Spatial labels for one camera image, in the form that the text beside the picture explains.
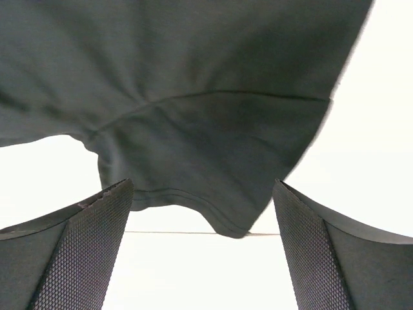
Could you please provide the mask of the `black t shirt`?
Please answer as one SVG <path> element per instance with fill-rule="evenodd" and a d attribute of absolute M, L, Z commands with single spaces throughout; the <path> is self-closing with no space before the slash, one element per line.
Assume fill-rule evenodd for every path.
<path fill-rule="evenodd" d="M 242 238 L 314 140 L 370 1 L 2 1 L 1 145 L 70 136 L 133 211 Z"/>

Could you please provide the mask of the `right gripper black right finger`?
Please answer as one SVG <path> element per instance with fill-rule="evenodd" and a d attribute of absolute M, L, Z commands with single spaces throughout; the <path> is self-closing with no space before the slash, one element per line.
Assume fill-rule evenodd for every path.
<path fill-rule="evenodd" d="M 273 201 L 299 309 L 412 309 L 412 238 L 358 222 L 283 181 Z"/>

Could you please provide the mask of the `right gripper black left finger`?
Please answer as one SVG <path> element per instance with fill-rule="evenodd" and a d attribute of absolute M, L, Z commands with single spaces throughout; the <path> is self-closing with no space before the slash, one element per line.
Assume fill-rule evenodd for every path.
<path fill-rule="evenodd" d="M 101 309 L 133 183 L 1 229 L 1 309 Z"/>

